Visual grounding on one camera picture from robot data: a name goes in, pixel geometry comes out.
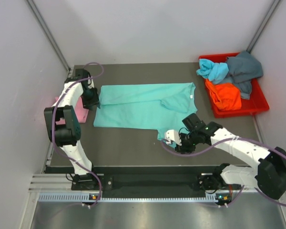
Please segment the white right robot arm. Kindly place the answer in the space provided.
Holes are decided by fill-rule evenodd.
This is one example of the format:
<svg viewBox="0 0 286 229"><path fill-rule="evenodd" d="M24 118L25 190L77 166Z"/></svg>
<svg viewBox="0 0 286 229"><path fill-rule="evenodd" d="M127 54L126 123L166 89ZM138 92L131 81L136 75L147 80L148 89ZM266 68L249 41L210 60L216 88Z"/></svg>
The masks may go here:
<svg viewBox="0 0 286 229"><path fill-rule="evenodd" d="M168 130L165 139L175 143L175 151L184 156L194 154L197 144L207 144L242 160L245 167L228 163L217 166L213 184L223 189L228 185L257 188L267 197L278 200L286 192L286 152L276 147L268 148L251 139L241 138L222 125L205 124L196 114L183 120L186 133Z"/></svg>

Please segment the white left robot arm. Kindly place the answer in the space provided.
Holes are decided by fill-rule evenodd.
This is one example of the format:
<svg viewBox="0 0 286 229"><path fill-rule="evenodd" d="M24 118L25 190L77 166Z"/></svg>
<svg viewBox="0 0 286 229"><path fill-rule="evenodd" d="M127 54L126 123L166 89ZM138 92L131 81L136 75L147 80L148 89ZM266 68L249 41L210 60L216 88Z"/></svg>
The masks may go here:
<svg viewBox="0 0 286 229"><path fill-rule="evenodd" d="M51 107L44 109L44 118L49 140L65 153L73 165L72 183L77 189L94 189L99 180L92 172L93 163L87 158L81 144L81 126L75 112L78 100L82 107L92 110L100 106L98 90L94 87L91 74L81 68L75 70L73 77L64 82L64 89Z"/></svg>

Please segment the teal t shirt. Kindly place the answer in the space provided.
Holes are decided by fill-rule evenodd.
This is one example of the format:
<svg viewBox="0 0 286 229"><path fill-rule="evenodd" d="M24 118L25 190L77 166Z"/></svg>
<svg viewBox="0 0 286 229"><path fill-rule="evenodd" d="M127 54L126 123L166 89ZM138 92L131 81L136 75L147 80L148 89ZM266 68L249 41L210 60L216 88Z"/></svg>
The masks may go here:
<svg viewBox="0 0 286 229"><path fill-rule="evenodd" d="M197 112L195 89L194 83L104 85L93 125L157 130L162 140L168 130L185 129L182 120Z"/></svg>

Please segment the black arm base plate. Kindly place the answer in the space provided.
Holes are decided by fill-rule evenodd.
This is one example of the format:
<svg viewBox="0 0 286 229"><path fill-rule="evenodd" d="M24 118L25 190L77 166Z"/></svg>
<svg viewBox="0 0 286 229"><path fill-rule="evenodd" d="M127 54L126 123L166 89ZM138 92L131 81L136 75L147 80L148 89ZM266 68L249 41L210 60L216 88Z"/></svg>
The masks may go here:
<svg viewBox="0 0 286 229"><path fill-rule="evenodd" d="M204 193L240 188L240 185L227 185L217 181L212 174L201 175L194 172L149 173L149 174L103 174L95 178L91 174L66 175L72 190L92 191L102 188L105 196L163 196L165 194Z"/></svg>

